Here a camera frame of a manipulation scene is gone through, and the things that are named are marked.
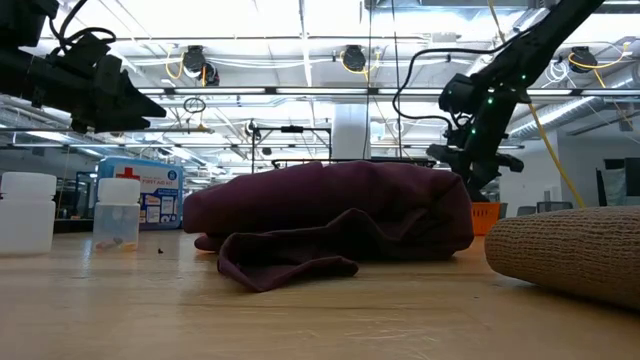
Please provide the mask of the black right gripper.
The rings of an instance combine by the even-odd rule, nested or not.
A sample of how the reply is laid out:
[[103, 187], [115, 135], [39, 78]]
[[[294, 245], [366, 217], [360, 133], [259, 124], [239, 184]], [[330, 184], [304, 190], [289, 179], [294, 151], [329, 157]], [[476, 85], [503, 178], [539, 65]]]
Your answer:
[[[497, 165], [498, 167], [507, 167], [511, 172], [520, 173], [524, 169], [524, 162], [520, 159], [501, 153], [482, 154], [480, 152], [467, 151], [447, 145], [430, 145], [426, 154], [435, 158], [437, 161], [448, 164], [456, 173], [467, 173], [473, 164], [480, 165]], [[470, 173], [463, 177], [466, 191], [472, 202], [482, 202], [483, 196], [488, 202], [500, 202], [500, 178], [501, 173], [487, 183], [483, 188], [476, 180], [476, 177]]]

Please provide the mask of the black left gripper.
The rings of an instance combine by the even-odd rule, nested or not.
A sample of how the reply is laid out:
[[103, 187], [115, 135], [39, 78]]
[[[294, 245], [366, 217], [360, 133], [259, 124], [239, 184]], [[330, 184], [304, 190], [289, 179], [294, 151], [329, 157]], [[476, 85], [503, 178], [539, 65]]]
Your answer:
[[34, 108], [56, 108], [71, 114], [78, 133], [144, 130], [144, 117], [162, 118], [166, 110], [133, 86], [120, 58], [105, 55], [94, 66], [74, 68], [63, 57], [34, 57], [27, 98]]

